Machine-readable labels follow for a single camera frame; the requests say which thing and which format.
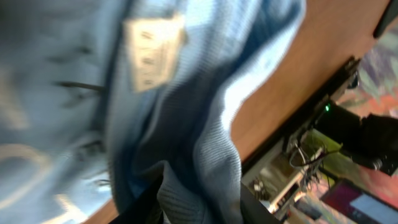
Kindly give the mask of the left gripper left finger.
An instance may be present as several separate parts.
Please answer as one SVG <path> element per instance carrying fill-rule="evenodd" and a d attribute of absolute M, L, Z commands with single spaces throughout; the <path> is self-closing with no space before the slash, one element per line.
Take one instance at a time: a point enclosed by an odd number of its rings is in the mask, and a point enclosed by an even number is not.
<path fill-rule="evenodd" d="M 163 223 L 163 213 L 157 201 L 157 193 L 163 177 L 156 179 L 140 196 L 109 224 Z"/>

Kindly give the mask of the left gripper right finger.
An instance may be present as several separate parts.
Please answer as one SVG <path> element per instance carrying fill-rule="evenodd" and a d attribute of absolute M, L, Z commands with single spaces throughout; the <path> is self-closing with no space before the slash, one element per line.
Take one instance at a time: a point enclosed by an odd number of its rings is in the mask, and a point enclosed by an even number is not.
<path fill-rule="evenodd" d="M 280 221 L 241 184 L 241 213 L 244 224 L 279 224 Z"/>

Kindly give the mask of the light blue printed t-shirt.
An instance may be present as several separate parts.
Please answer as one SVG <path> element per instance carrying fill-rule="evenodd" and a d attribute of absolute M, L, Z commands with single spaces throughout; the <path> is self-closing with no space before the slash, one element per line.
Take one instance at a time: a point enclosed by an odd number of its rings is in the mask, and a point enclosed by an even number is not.
<path fill-rule="evenodd" d="M 1 1 L 1 222 L 243 223 L 231 126 L 305 1 Z"/>

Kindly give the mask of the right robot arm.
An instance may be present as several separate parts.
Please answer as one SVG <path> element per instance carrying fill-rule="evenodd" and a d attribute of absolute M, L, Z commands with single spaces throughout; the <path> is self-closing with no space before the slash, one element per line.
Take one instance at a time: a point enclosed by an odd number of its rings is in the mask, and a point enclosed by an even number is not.
<path fill-rule="evenodd" d="M 389 176 L 397 174 L 397 119 L 369 114 L 360 117 L 329 101 L 314 128 L 341 144 L 353 162 Z"/>

